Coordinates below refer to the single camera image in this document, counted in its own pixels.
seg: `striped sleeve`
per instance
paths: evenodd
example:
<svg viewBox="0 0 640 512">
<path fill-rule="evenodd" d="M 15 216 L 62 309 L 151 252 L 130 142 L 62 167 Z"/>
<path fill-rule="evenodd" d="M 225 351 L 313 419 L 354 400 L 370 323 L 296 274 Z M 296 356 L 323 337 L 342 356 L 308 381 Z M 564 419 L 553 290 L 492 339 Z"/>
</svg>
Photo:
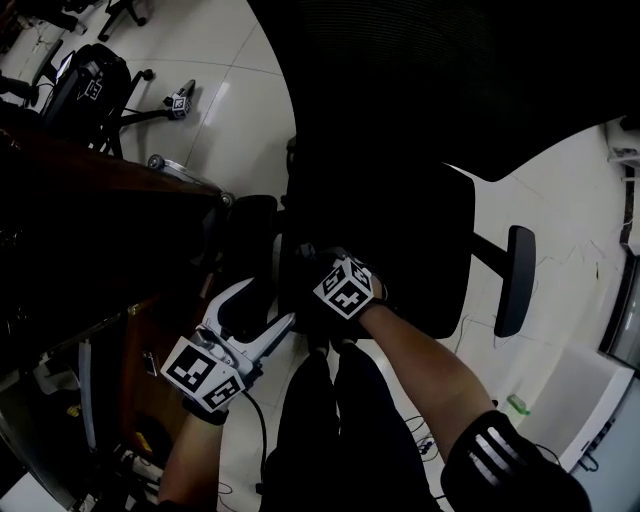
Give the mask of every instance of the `striped sleeve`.
<svg viewBox="0 0 640 512">
<path fill-rule="evenodd" d="M 498 411 L 482 415 L 456 441 L 442 472 L 442 488 L 456 512 L 482 506 L 591 510 L 580 484 L 545 459 Z"/>
</svg>

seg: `white tile floor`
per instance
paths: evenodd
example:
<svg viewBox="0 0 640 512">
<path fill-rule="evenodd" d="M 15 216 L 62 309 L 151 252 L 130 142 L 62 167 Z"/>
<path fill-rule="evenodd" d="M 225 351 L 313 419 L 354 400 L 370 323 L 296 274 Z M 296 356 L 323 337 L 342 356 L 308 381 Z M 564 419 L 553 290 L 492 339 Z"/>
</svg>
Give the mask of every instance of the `white tile floor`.
<svg viewBox="0 0 640 512">
<path fill-rule="evenodd" d="M 285 145 L 295 134 L 294 117 L 277 59 L 245 0 L 156 0 L 150 10 L 147 26 L 138 28 L 124 18 L 108 43 L 132 73 L 146 68 L 156 72 L 156 79 L 141 85 L 129 106 L 155 108 L 190 78 L 197 80 L 198 92 L 186 122 L 158 121 L 123 133 L 126 158 L 145 163 L 153 153 L 161 153 L 238 196 L 279 198 L 287 183 Z M 84 36 L 64 34 L 64 47 L 54 63 L 95 42 L 106 20 L 103 11 L 104 6 L 82 16 L 89 26 Z M 61 34 L 46 25 L 38 30 L 47 43 Z M 35 29 L 23 32 L 0 61 L 5 76 L 33 76 L 47 47 L 37 43 Z M 505 246 L 508 227 L 521 224 L 537 238 L 536 287 L 522 331 L 511 339 L 494 339 L 501 280 L 474 258 L 458 328 L 442 340 L 458 350 L 498 399 L 517 392 L 531 405 L 563 346 L 579 343 L 595 349 L 599 344 L 624 264 L 617 244 L 624 188 L 621 171 L 607 164 L 606 155 L 603 134 L 592 128 L 499 183 L 474 179 L 479 234 Z M 382 369 L 403 416 L 414 415 L 376 344 L 361 341 L 360 346 Z M 275 446 L 287 385 L 305 350 L 304 340 L 290 335 L 268 359 L 265 376 L 252 390 L 268 424 L 270 448 Z M 337 356 L 332 354 L 329 362 L 335 373 Z M 223 499 L 235 510 L 259 506 L 253 489 L 259 457 L 257 417 L 242 397 L 232 407 L 222 455 L 222 481 L 234 488 Z M 426 465 L 438 494 L 441 469 L 440 458 Z"/>
</svg>

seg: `wall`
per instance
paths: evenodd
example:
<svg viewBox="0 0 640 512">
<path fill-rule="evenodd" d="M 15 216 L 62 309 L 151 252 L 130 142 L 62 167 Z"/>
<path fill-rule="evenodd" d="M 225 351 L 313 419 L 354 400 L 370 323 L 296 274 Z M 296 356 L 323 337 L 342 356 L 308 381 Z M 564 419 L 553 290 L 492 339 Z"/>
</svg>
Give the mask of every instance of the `wall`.
<svg viewBox="0 0 640 512">
<path fill-rule="evenodd" d="M 593 512 L 640 510 L 640 381 L 634 379 L 614 415 L 616 422 L 593 453 L 596 473 L 580 466 L 572 474 L 584 486 Z"/>
</svg>

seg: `leg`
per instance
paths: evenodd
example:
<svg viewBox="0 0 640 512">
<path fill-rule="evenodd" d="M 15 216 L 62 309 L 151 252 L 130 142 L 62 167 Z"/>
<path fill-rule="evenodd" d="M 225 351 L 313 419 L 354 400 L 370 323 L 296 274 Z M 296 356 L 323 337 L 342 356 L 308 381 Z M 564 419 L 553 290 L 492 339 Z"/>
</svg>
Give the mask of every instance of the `leg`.
<svg viewBox="0 0 640 512">
<path fill-rule="evenodd" d="M 340 351 L 336 378 L 345 510 L 439 510 L 422 458 L 384 377 L 355 344 Z"/>
<path fill-rule="evenodd" d="M 313 352 L 287 390 L 278 446 L 267 460 L 262 512 L 331 510 L 338 427 L 329 366 Z"/>
<path fill-rule="evenodd" d="M 69 32 L 73 32 L 78 24 L 78 18 L 65 14 L 62 10 L 38 8 L 32 12 L 36 18 L 48 21 L 52 25 L 68 30 Z"/>
</svg>

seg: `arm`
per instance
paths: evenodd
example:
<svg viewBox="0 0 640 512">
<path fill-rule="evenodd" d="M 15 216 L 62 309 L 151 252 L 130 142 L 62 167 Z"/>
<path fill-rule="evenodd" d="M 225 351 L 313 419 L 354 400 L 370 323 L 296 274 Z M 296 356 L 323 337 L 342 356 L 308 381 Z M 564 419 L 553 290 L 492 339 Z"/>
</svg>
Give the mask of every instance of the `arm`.
<svg viewBox="0 0 640 512">
<path fill-rule="evenodd" d="M 494 409 L 489 395 L 453 353 L 386 307 L 370 307 L 360 323 L 389 359 L 446 462 L 467 427 Z"/>
<path fill-rule="evenodd" d="M 189 414 L 169 456 L 158 502 L 215 510 L 221 442 L 222 425 L 212 425 Z"/>
</svg>

